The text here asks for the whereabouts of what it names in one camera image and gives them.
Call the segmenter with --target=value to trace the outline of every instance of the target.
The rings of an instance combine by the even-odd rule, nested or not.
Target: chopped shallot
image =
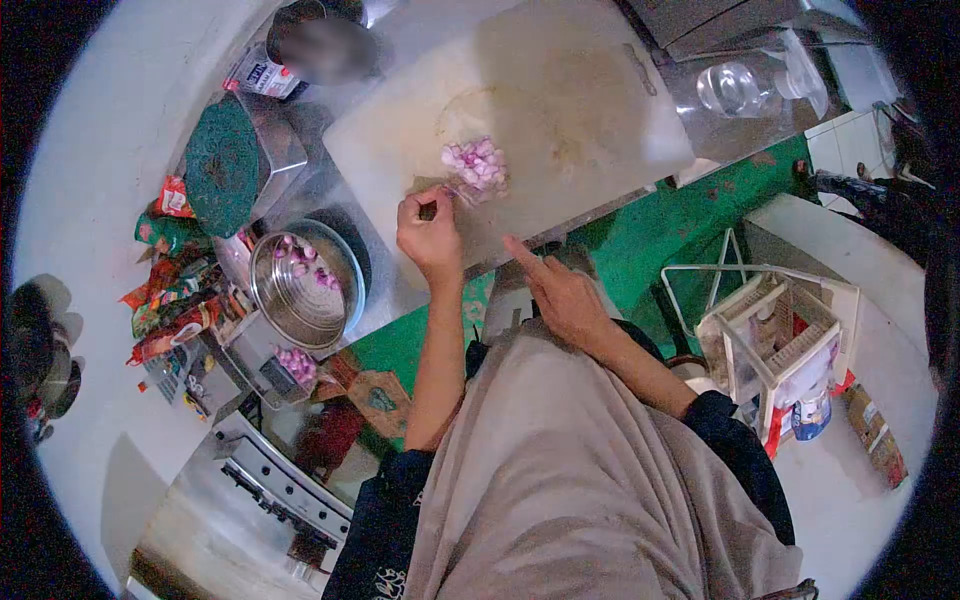
[[[306,240],[286,234],[283,236],[283,240],[276,245],[274,258],[288,258],[290,265],[293,266],[294,277],[300,278],[311,272],[320,256],[317,254],[317,249]],[[332,273],[327,273],[321,266],[317,266],[317,270],[313,272],[313,280],[319,287],[334,292],[341,290],[340,281],[337,277]]]
[[[493,146],[489,135],[463,145],[444,145],[440,160],[480,192],[488,189],[498,194],[506,192],[507,161],[503,151]]]

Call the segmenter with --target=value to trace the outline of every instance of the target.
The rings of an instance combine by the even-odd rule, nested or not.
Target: stainless steel bowl
[[[251,255],[251,291],[267,321],[290,342],[308,349],[324,349],[336,344],[347,324],[350,290],[356,289],[356,279],[349,257],[329,235],[325,226],[308,222],[319,228],[291,227],[265,235],[257,242]],[[284,235],[303,238],[317,251],[317,260],[305,276],[294,276],[296,266],[289,256],[275,257],[275,250]],[[334,290],[316,284],[313,271],[323,268],[340,281]]]
[[[331,250],[328,262],[343,287],[344,302],[347,305],[347,324],[344,326],[346,334],[357,325],[367,306],[367,284],[360,269],[360,262],[344,238],[320,221],[299,219],[286,229],[306,240],[332,241],[340,249],[340,252]]]

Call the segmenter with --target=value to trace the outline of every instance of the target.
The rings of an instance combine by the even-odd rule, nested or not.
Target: beige shirt
[[[535,321],[441,443],[404,597],[751,598],[802,556],[696,434]]]

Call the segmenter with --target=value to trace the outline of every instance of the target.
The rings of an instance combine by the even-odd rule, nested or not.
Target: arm
[[[437,204],[432,221],[420,207]],[[426,337],[414,383],[414,407],[404,449],[436,450],[464,395],[464,273],[453,204],[441,187],[411,194],[397,212],[396,244],[420,268],[430,287]]]
[[[523,267],[540,314],[555,335],[616,374],[647,406],[684,417],[696,393],[610,319],[589,277],[573,273],[553,256],[540,261],[513,236],[505,237],[504,245]]]

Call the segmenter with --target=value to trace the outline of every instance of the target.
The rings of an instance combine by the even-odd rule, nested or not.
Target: white cutting board
[[[624,43],[657,90],[651,96]],[[530,1],[399,69],[338,119],[324,144],[403,273],[396,205],[414,175],[442,177],[440,150],[489,134],[504,150],[510,192],[457,201],[464,266],[693,164],[673,100],[609,0]]]

